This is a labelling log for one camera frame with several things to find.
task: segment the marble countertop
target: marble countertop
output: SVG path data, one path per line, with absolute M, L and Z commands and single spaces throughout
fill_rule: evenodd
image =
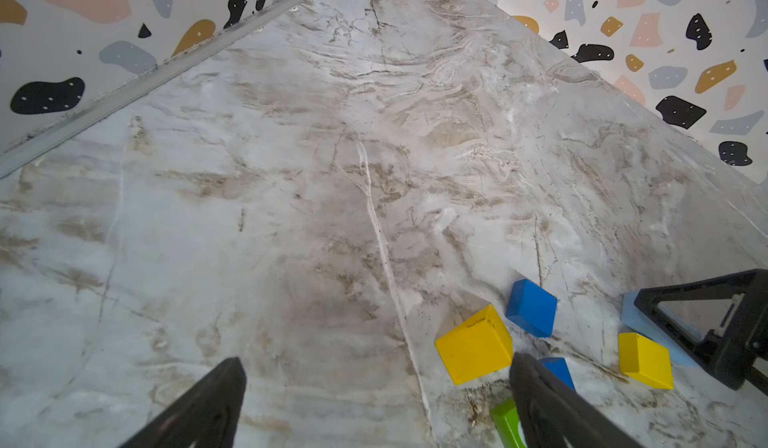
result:
M 560 300 L 644 446 L 758 446 L 768 398 L 618 369 L 622 294 L 766 268 L 768 196 L 484 0 L 307 0 L 0 180 L 0 439 L 116 446 L 212 366 L 237 446 L 500 446 L 435 339 Z

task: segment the blue block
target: blue block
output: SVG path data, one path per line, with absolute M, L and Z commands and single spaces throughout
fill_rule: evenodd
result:
M 536 338 L 552 336 L 558 300 L 530 280 L 515 281 L 507 319 Z
M 576 391 L 574 381 L 571 379 L 571 372 L 568 370 L 568 365 L 565 363 L 565 358 L 541 358 L 543 366 L 546 366 L 554 375 L 563 383 L 570 386 L 573 391 Z
M 634 300 L 638 297 L 639 291 L 631 291 L 624 294 L 624 303 L 621 307 L 621 322 L 626 324 L 629 328 L 637 331 L 639 334 L 646 338 L 651 338 L 656 343 L 663 347 L 667 347 L 670 351 L 670 358 L 676 364 L 681 366 L 694 366 L 694 362 L 686 352 L 680 348 L 680 346 L 667 336 L 665 332 L 659 328 L 650 318 L 645 316 L 638 307 L 634 306 Z M 681 328 L 684 328 L 694 338 L 700 338 L 700 334 L 696 332 L 694 328 L 689 327 L 682 319 L 676 317 L 669 311 L 665 311 L 666 315 L 672 318 Z

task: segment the toy block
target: toy block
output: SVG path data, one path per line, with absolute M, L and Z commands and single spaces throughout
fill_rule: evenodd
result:
M 680 346 L 672 338 L 670 338 L 661 328 L 658 328 L 656 323 L 652 319 L 645 316 L 645 314 L 634 306 L 634 300 L 638 297 L 639 291 L 631 291 L 624 294 L 624 302 L 621 306 L 621 322 L 626 324 L 629 328 L 637 331 L 644 337 L 651 338 L 656 343 L 663 347 L 667 347 L 670 351 L 670 358 L 672 361 L 682 366 L 694 366 L 696 363 L 688 356 L 688 354 L 680 348 Z M 675 316 L 672 313 L 667 312 L 667 316 L 673 318 L 679 326 L 685 328 L 686 331 L 696 333 L 696 329 L 691 328 L 682 319 Z
M 541 358 L 543 366 L 546 366 L 548 370 L 554 373 L 554 376 L 560 378 L 560 380 L 566 385 L 570 386 L 573 391 L 576 391 L 574 381 L 571 378 L 571 371 L 568 369 L 568 365 L 565 363 L 565 358 Z
M 643 335 L 619 335 L 619 369 L 653 388 L 674 388 L 670 351 Z
M 504 448 L 527 448 L 518 408 L 512 398 L 492 408 L 491 418 Z
M 512 336 L 492 304 L 437 339 L 435 347 L 456 385 L 512 364 Z
M 558 300 L 533 281 L 515 281 L 507 306 L 507 319 L 536 338 L 549 338 L 557 308 Z

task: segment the green block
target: green block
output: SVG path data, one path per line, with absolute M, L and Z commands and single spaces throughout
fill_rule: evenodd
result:
M 504 448 L 528 448 L 525 444 L 523 427 L 520 424 L 518 407 L 510 398 L 491 410 L 491 418 L 496 425 L 498 436 L 504 443 Z

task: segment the terrazzo wall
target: terrazzo wall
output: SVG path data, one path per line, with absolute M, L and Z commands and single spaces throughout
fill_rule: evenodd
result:
M 488 0 L 768 184 L 768 0 Z
M 0 153 L 279 0 L 0 0 Z

